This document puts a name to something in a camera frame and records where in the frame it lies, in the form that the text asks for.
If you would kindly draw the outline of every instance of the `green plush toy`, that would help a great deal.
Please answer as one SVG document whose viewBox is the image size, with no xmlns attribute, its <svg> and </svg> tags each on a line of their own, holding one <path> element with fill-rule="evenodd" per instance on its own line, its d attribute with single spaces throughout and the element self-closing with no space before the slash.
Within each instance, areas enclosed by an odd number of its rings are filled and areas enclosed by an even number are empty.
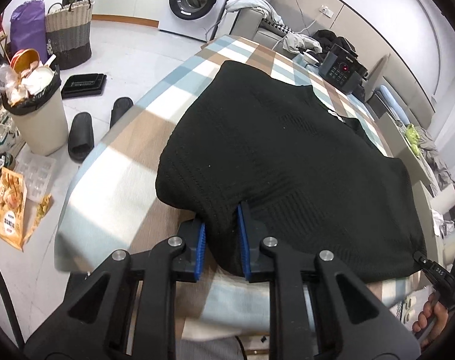
<svg viewBox="0 0 455 360">
<path fill-rule="evenodd" d="M 418 147 L 420 136 L 418 131 L 416 131 L 412 124 L 409 124 L 408 127 L 406 128 L 406 132 L 404 133 L 404 135 L 406 136 L 406 139 L 410 143 L 411 150 L 414 153 L 414 155 L 420 157 L 421 152 L 419 151 Z"/>
</svg>

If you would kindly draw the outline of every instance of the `human hand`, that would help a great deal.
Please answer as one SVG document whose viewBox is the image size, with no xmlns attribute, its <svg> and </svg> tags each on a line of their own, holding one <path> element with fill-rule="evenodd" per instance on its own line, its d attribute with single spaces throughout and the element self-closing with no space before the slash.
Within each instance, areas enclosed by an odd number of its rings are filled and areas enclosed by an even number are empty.
<svg viewBox="0 0 455 360">
<path fill-rule="evenodd" d="M 437 302 L 434 307 L 431 306 L 431 302 L 435 295 L 431 294 L 428 301 L 424 304 L 423 311 L 419 313 L 418 320 L 413 323 L 412 330 L 414 333 L 420 332 L 428 325 L 428 318 L 434 313 L 437 317 L 434 327 L 423 342 L 421 342 L 421 349 L 426 348 L 431 342 L 441 334 L 447 323 L 447 309 L 441 303 Z"/>
</svg>

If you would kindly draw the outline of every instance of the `table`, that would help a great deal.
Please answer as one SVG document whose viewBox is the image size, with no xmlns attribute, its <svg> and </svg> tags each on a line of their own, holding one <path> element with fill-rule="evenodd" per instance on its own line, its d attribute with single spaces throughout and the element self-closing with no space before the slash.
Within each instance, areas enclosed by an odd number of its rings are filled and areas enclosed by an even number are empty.
<svg viewBox="0 0 455 360">
<path fill-rule="evenodd" d="M 136 253 L 174 235 L 193 213 L 156 198 L 159 156 L 174 127 L 221 64 L 235 60 L 294 85 L 312 85 L 340 116 L 356 117 L 383 153 L 387 145 L 364 105 L 316 74 L 244 38 L 225 35 L 208 44 L 152 88 L 89 154 L 66 196 L 55 240 L 56 268 L 91 271 L 115 249 Z M 392 306 L 416 288 L 419 275 L 369 285 Z M 248 284 L 217 267 L 209 252 L 200 283 L 178 283 L 176 334 L 214 339 L 269 330 L 269 288 Z"/>
</svg>

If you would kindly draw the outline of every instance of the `silver bolt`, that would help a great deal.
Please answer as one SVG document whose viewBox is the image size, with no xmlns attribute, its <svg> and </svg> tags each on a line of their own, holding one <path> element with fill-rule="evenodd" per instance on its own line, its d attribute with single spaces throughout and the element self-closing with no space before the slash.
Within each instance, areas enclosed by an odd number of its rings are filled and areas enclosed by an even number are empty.
<svg viewBox="0 0 455 360">
<path fill-rule="evenodd" d="M 274 237 L 266 237 L 265 239 L 263 239 L 263 244 L 271 248 L 277 245 L 277 239 L 275 239 Z"/>
<path fill-rule="evenodd" d="M 123 249 L 118 249 L 115 250 L 111 256 L 115 261 L 122 261 L 126 258 L 126 251 Z"/>
<path fill-rule="evenodd" d="M 182 238 L 175 235 L 167 240 L 167 243 L 171 246 L 179 246 L 182 244 Z"/>
<path fill-rule="evenodd" d="M 319 257 L 323 261 L 332 261 L 334 259 L 334 254 L 330 250 L 323 250 L 319 252 Z"/>
</svg>

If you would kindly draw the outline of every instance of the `black knit garment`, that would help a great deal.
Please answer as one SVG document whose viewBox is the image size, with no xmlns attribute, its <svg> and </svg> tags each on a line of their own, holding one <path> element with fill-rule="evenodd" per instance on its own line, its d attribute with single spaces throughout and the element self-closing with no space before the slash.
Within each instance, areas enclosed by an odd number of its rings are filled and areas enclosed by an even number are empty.
<svg viewBox="0 0 455 360">
<path fill-rule="evenodd" d="M 189 107 L 161 154 L 159 199 L 206 223 L 218 264 L 243 275 L 236 206 L 294 249 L 329 249 L 363 281 L 409 276 L 425 253 L 404 164 L 358 119 L 328 112 L 312 86 L 233 61 Z"/>
</svg>

